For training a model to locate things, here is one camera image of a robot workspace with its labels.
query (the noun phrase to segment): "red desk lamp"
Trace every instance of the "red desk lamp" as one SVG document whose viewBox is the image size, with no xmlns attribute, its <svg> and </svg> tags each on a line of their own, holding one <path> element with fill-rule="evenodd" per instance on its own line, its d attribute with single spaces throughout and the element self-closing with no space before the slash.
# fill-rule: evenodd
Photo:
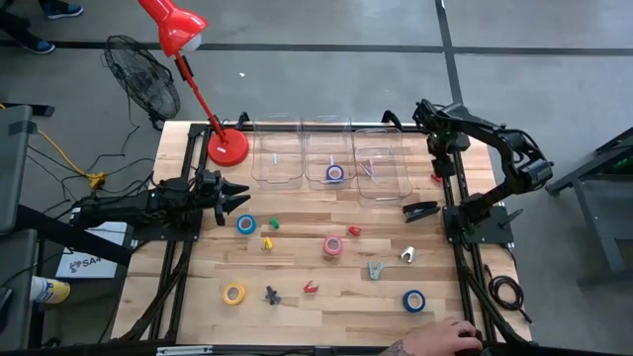
<svg viewBox="0 0 633 356">
<path fill-rule="evenodd" d="M 200 33 L 209 22 L 194 13 L 177 8 L 172 0 L 138 0 L 158 25 L 160 46 L 167 57 L 176 56 L 176 65 L 202 105 L 216 134 L 209 140 L 209 158 L 220 166 L 233 166 L 246 158 L 248 139 L 238 130 L 224 130 L 209 109 L 194 82 L 191 68 L 180 49 L 195 50 L 202 42 Z"/>
</svg>

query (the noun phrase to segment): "blue tape roll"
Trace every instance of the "blue tape roll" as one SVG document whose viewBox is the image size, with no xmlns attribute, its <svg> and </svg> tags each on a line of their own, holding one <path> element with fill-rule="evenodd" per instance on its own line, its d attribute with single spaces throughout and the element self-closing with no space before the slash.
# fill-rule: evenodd
<svg viewBox="0 0 633 356">
<path fill-rule="evenodd" d="M 325 170 L 325 180 L 330 183 L 340 183 L 344 177 L 345 171 L 338 164 L 332 164 Z"/>
<path fill-rule="evenodd" d="M 252 215 L 245 214 L 237 219 L 235 227 L 237 227 L 237 231 L 243 234 L 249 234 L 255 231 L 255 229 L 257 228 L 257 223 L 255 222 L 255 218 Z"/>
<path fill-rule="evenodd" d="M 414 308 L 411 305 L 411 303 L 408 301 L 411 298 L 411 296 L 418 296 L 420 298 L 421 303 L 419 307 Z M 403 297 L 403 305 L 405 305 L 405 309 L 407 310 L 407 312 L 421 312 L 426 306 L 426 299 L 424 298 L 424 294 L 421 291 L 416 291 L 416 290 L 408 291 L 405 293 L 405 296 Z"/>
</svg>

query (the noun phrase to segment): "clear plastic bin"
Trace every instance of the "clear plastic bin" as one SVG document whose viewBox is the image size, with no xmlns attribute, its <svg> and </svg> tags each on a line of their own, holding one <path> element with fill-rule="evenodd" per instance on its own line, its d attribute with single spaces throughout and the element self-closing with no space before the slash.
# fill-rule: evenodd
<svg viewBox="0 0 633 356">
<path fill-rule="evenodd" d="M 296 189 L 304 179 L 302 121 L 273 114 L 253 120 L 251 176 L 263 189 Z"/>
<path fill-rule="evenodd" d="M 395 128 L 354 133 L 359 201 L 366 206 L 399 205 L 413 187 L 408 180 L 403 133 Z"/>
<path fill-rule="evenodd" d="M 304 121 L 306 178 L 311 189 L 345 189 L 354 177 L 351 120 L 320 116 Z"/>
</svg>

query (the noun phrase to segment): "blue shoe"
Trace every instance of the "blue shoe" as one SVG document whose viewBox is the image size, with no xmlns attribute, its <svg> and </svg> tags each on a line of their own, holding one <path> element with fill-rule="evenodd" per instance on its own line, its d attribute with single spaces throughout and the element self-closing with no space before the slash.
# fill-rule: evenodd
<svg viewBox="0 0 633 356">
<path fill-rule="evenodd" d="M 79 5 L 66 4 L 63 1 L 52 0 L 42 5 L 45 15 L 50 20 L 64 17 L 77 17 L 83 14 L 83 7 Z"/>
<path fill-rule="evenodd" d="M 49 54 L 55 50 L 55 45 L 46 41 L 38 41 L 31 44 L 20 43 L 20 46 L 37 54 Z"/>
</svg>

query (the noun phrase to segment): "fan grille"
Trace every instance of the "fan grille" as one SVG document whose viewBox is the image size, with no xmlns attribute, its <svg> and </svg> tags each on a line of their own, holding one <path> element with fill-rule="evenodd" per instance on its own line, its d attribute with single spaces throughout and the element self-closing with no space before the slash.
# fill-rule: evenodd
<svg viewBox="0 0 633 356">
<path fill-rule="evenodd" d="M 169 70 L 135 40 L 110 36 L 104 49 L 106 62 L 128 95 L 151 116 L 173 119 L 180 98 Z"/>
</svg>

